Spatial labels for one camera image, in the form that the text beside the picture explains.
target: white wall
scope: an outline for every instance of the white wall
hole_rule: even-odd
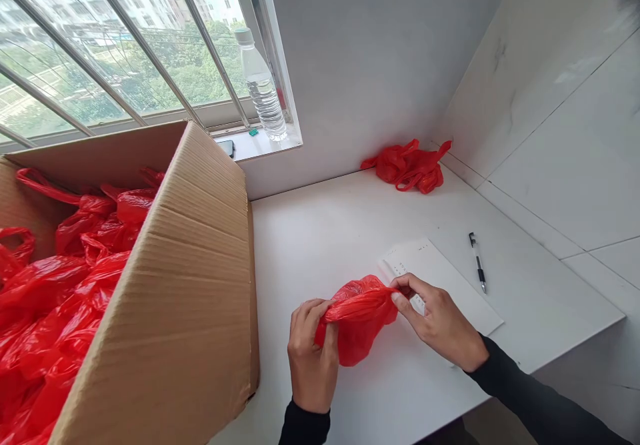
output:
[[[436,143],[454,140],[445,164],[627,315],[537,376],[634,443],[640,443],[637,10],[632,0],[503,0],[434,134]],[[496,425],[503,423],[494,415]],[[486,416],[482,422],[485,432],[491,429]]]
[[[250,199],[426,139],[500,0],[274,0],[304,145],[242,163]]]

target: black sleeve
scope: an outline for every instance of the black sleeve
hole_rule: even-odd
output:
[[[290,401],[285,412],[279,445],[322,445],[327,441],[331,420],[325,414],[307,412]]]
[[[515,413],[538,445],[631,445],[588,411],[521,371],[490,338],[489,359],[469,376]]]

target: paper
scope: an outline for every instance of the paper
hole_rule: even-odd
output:
[[[427,238],[406,242],[391,249],[379,264],[388,278],[407,272],[444,288],[467,320],[482,335],[491,334],[504,320],[491,308],[485,299],[467,282],[455,267],[435,248]],[[424,314],[424,302],[418,297],[411,299],[413,308]]]

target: metal window bars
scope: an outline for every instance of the metal window bars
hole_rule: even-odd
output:
[[[222,64],[222,60],[218,55],[218,52],[213,44],[213,40],[207,30],[207,27],[202,19],[202,16],[196,7],[194,0],[184,0],[187,8],[204,40],[204,43],[213,59],[213,62],[224,82],[224,85],[229,93],[231,101],[233,102],[238,115],[245,127],[249,128],[249,120],[247,115],[242,108],[242,104],[238,99],[238,96],[231,84],[231,80],[225,70],[224,65]],[[73,44],[54,26],[54,24],[50,23],[47,18],[41,14],[34,5],[31,4],[29,0],[14,0],[16,4],[26,13],[30,18],[46,32],[46,34],[60,46],[70,58],[78,64],[78,66],[86,72],[109,96],[110,98],[117,103],[129,116],[139,125],[145,126],[147,125],[145,119],[138,114],[135,109],[129,105],[129,103],[96,71],[96,69],[74,48]],[[187,98],[181,92],[180,88],[177,86],[175,81],[171,78],[170,74],[167,72],[164,65],[160,62],[156,54],[153,52],[152,48],[149,46],[148,42],[145,40],[144,36],[140,32],[140,29],[133,22],[132,18],[127,14],[125,8],[120,4],[119,0],[107,0],[109,5],[113,8],[114,12],[117,14],[118,18],[124,23],[126,28],[129,30],[131,36],[134,38],[138,46],[142,49],[142,51],[149,58],[150,62],[156,68],[158,73],[165,80],[166,84],[169,86],[171,91],[178,98],[179,102],[184,107],[187,114],[201,127],[205,128],[205,125],[202,123],[201,119],[198,117],[194,108],[191,106]],[[85,125],[80,123],[77,119],[72,117],[69,113],[64,111],[54,100],[50,99],[46,95],[44,95],[41,91],[37,89],[34,85],[32,85],[28,80],[23,79],[18,74],[10,70],[6,65],[0,63],[0,73],[5,75],[10,81],[15,83],[18,87],[21,87],[25,92],[30,94],[34,99],[38,100],[45,107],[52,110],[54,113],[59,115],[62,119],[67,121],[71,126],[73,126],[78,131],[81,131],[84,135],[92,136],[95,133],[88,129]],[[0,125],[0,134],[5,135],[7,138],[12,141],[23,145],[24,147],[34,147],[35,143],[30,141],[29,139],[21,136],[20,134],[12,131],[5,125]]]

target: black pen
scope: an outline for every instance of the black pen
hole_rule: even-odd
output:
[[[487,294],[487,283],[485,282],[485,272],[482,270],[482,265],[480,265],[480,256],[478,255],[478,248],[476,247],[477,241],[475,240],[475,234],[471,232],[469,234],[469,240],[471,241],[471,248],[475,252],[475,261],[478,262],[478,278],[480,278],[480,285],[482,286],[482,291]]]

